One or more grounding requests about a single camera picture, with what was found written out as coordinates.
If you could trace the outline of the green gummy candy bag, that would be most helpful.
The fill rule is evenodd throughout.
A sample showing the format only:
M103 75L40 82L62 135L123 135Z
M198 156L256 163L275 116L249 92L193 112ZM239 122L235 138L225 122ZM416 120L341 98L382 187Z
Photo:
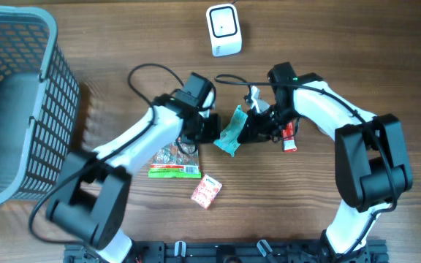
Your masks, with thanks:
M152 158L149 178L200 179L199 151L196 144L182 143L180 140L165 145Z

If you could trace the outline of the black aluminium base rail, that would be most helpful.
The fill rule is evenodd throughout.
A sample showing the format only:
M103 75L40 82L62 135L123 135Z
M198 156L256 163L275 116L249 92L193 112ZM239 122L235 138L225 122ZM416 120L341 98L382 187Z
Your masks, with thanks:
M269 242L272 252L263 256L257 243L185 243L185 254L175 252L175 243L139 241L133 242L133 252L126 262L174 263L174 262L328 262L319 258L319 240L293 240ZM106 262L79 245L66 245L65 263ZM356 257L342 262L387 263L390 262L385 240L368 240L366 247Z

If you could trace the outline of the red snack stick packet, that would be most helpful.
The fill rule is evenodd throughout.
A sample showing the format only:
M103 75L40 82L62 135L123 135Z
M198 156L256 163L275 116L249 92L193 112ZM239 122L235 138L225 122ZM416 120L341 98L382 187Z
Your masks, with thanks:
M282 131L283 135L283 149L286 153L293 153L297 151L295 144L295 123L290 122L286 128Z

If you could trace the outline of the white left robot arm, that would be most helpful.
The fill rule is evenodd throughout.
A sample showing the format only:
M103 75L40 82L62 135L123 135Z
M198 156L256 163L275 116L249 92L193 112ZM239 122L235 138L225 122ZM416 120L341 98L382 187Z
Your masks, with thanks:
M133 175L179 137L213 142L219 117L203 113L212 108L215 95L211 81L191 73L182 88L150 101L146 114L119 137L91 152L70 153L48 194L47 220L103 262L125 262L133 241L121 224Z

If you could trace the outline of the white barcode scanner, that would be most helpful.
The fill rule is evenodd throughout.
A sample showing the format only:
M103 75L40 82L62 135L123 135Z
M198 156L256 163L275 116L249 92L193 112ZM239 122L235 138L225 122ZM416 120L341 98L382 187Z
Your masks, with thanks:
M206 20L214 57L230 56L241 51L243 38L238 11L234 4L218 4L206 11Z

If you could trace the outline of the grey plastic shopping basket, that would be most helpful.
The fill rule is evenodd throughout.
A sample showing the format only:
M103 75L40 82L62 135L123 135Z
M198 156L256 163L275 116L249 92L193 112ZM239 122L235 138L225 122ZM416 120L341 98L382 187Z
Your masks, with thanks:
M80 98L55 18L37 7L0 6L0 205L38 200L54 187Z

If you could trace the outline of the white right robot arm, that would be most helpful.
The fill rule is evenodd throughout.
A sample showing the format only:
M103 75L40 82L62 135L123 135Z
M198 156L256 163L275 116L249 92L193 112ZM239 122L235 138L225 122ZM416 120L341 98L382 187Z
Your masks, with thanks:
M285 140L282 129L307 118L335 144L335 184L341 203L322 232L315 260L343 262L365 253L366 237L381 214L391 213L413 175L401 122L393 114L376 115L338 95L316 73L297 75L289 62L268 72L274 104L259 98L261 83L238 79L249 93L248 118L240 144Z

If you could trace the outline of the red tissue pack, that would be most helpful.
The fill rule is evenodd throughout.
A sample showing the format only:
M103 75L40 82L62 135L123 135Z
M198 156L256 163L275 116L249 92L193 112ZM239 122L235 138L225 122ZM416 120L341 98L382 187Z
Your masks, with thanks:
M191 195L191 200L200 207L208 209L222 188L222 184L209 175L204 175L202 180Z

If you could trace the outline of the teal snack packet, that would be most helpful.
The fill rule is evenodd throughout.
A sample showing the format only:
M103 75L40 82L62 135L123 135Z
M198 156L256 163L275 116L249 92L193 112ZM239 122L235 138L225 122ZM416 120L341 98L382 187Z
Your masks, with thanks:
M247 114L242 111L242 107L238 105L230 119L230 123L220 133L220 138L215 140L213 144L231 155L231 157L234 157L236 150L240 146L238 137L243 131L247 117Z

